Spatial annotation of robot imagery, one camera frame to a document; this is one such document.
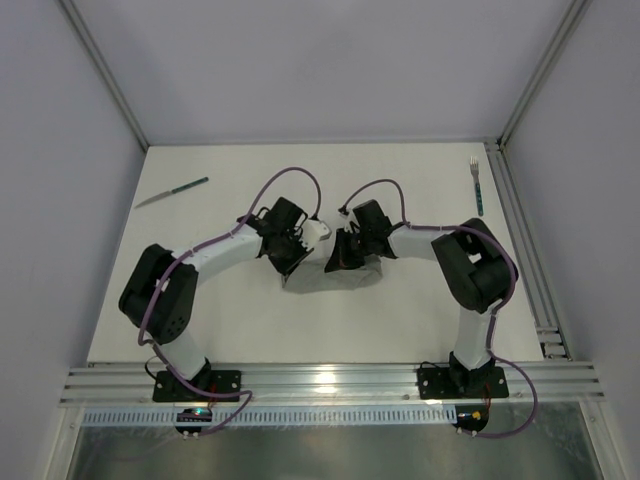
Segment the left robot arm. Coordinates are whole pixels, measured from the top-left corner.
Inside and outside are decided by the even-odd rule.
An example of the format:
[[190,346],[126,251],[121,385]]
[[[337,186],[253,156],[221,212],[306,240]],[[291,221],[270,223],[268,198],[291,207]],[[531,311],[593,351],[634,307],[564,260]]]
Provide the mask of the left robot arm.
[[239,375],[215,371],[189,331],[197,289],[241,263],[265,257],[289,276],[331,231],[318,216],[279,198],[258,213],[239,218],[231,230],[184,252],[158,244],[139,258],[118,301],[165,368],[155,377],[157,401],[236,402],[243,396]]

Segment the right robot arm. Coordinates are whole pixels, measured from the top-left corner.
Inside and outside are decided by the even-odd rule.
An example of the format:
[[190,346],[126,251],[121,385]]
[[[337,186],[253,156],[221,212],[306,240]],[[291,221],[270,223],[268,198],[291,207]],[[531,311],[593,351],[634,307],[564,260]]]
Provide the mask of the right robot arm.
[[486,224],[479,218],[447,228],[392,224],[378,202],[370,200],[355,207],[347,224],[336,231],[325,271],[362,269],[373,258],[436,262],[460,306],[448,364],[423,362],[417,369],[420,398],[508,397],[491,340],[497,312],[511,298],[518,272]]

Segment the grey cloth napkin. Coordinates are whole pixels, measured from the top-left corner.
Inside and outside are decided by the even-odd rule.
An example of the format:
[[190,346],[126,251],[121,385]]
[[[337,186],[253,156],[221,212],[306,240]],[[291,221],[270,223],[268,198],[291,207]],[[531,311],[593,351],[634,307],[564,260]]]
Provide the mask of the grey cloth napkin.
[[282,279],[283,290],[294,294],[353,291],[375,285],[383,278],[381,261],[374,257],[367,258],[364,266],[354,270],[326,272],[325,265],[324,259],[301,263]]

